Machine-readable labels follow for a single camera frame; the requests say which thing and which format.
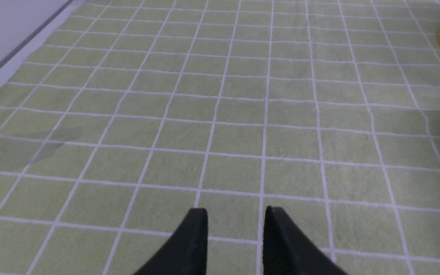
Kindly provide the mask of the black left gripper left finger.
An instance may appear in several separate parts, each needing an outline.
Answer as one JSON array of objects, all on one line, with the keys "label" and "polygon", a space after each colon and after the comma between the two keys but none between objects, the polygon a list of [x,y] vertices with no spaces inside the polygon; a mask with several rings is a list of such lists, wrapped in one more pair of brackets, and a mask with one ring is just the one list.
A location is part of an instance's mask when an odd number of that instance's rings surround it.
[{"label": "black left gripper left finger", "polygon": [[207,252],[207,211],[191,208],[166,243],[135,274],[205,275]]}]

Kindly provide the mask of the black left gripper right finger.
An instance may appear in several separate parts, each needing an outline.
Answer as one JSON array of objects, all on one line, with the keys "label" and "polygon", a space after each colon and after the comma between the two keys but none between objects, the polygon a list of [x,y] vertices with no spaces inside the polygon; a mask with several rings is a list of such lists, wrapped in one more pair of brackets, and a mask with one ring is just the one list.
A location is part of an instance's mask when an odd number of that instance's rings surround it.
[{"label": "black left gripper right finger", "polygon": [[345,275],[281,207],[268,206],[262,237],[264,275]]}]

